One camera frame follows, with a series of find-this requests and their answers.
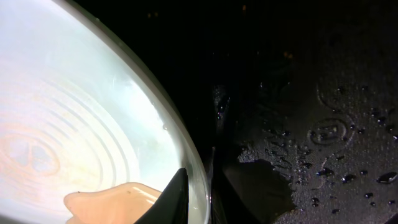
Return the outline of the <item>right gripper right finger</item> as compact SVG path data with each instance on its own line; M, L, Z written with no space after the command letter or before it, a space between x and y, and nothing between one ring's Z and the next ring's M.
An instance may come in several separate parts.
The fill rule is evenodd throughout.
M236 191L224 173L217 170L212 179L211 208L213 223L243 224L246 214Z

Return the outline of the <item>mint plate with crumbs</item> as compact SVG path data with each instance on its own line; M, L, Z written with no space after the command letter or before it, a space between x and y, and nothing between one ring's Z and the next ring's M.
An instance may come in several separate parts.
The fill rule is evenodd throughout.
M1 222L134 223L175 173L188 223L210 188L167 92L73 1L1 2Z

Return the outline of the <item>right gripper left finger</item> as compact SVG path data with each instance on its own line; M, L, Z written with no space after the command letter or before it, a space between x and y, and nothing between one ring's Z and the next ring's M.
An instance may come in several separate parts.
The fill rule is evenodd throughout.
M188 203L187 170L180 168L155 204L135 224L187 224Z

